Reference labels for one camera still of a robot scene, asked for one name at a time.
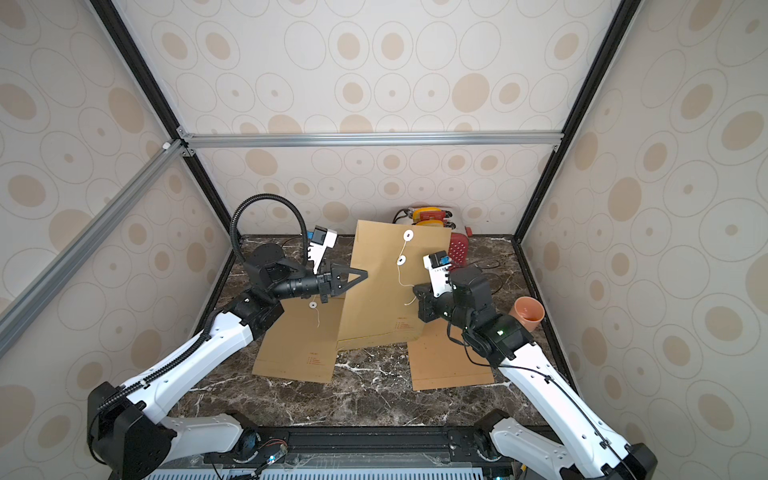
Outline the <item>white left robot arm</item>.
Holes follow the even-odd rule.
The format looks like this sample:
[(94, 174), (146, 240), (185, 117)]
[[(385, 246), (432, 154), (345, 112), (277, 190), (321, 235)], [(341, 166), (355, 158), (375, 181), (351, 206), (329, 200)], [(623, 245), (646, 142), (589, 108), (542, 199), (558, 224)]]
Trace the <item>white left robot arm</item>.
[(115, 387), (104, 382), (88, 396), (86, 444), (114, 479), (143, 479), (162, 464), (208, 453), (251, 458), (256, 435), (232, 414), (189, 421), (171, 418), (174, 405), (235, 352), (261, 338), (283, 314), (283, 301), (327, 301), (364, 281), (366, 271), (333, 264), (316, 272), (277, 244), (244, 259), (249, 286), (166, 359)]

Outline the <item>kraft file bag stack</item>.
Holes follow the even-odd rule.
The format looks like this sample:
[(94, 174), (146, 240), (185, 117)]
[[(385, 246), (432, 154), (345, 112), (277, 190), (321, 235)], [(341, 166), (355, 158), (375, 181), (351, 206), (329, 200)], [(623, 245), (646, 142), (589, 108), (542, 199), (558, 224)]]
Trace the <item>kraft file bag stack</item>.
[(344, 295), (337, 349), (418, 339), (424, 323), (413, 287), (429, 281), (423, 257), (447, 250), (450, 239), (443, 227), (359, 221), (351, 266), (366, 270), (368, 278)]
[(412, 387), (415, 391), (489, 385), (494, 375), (487, 361), (471, 352), (472, 363), (462, 346), (461, 330), (444, 319), (427, 323), (420, 337), (408, 343)]

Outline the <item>kraft file bag stack top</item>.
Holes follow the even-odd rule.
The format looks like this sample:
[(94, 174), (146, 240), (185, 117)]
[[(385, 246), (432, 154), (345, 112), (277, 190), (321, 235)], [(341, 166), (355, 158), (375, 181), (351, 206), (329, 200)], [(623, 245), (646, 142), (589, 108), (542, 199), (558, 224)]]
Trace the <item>kraft file bag stack top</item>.
[(450, 239), (443, 227), (359, 221), (351, 266), (366, 270), (368, 278), (344, 295), (337, 349), (418, 339), (424, 323), (413, 287), (429, 281), (423, 257), (447, 250)]

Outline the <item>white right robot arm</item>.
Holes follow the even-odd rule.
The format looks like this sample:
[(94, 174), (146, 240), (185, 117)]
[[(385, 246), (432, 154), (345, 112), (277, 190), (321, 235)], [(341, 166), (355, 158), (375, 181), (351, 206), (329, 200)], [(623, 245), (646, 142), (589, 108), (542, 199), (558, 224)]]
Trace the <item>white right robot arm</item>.
[(545, 479), (649, 479), (658, 461), (643, 443), (629, 444), (586, 403), (551, 365), (523, 324), (501, 313), (476, 267), (429, 267), (429, 282), (414, 286), (418, 317), (442, 318), (458, 328), (457, 343), (474, 351), (515, 385), (547, 421), (555, 440), (501, 418), (480, 430), (488, 459), (507, 457)]

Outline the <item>kraft file bag stack bottom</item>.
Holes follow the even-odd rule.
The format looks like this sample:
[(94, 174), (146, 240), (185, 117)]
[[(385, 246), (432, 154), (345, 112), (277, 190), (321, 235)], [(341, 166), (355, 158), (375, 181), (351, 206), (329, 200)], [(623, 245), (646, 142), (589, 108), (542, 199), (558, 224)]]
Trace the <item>kraft file bag stack bottom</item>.
[(487, 361), (471, 352), (472, 363), (462, 346), (461, 330), (444, 319), (427, 323), (420, 337), (408, 343), (412, 387), (415, 391), (489, 385), (494, 375)]

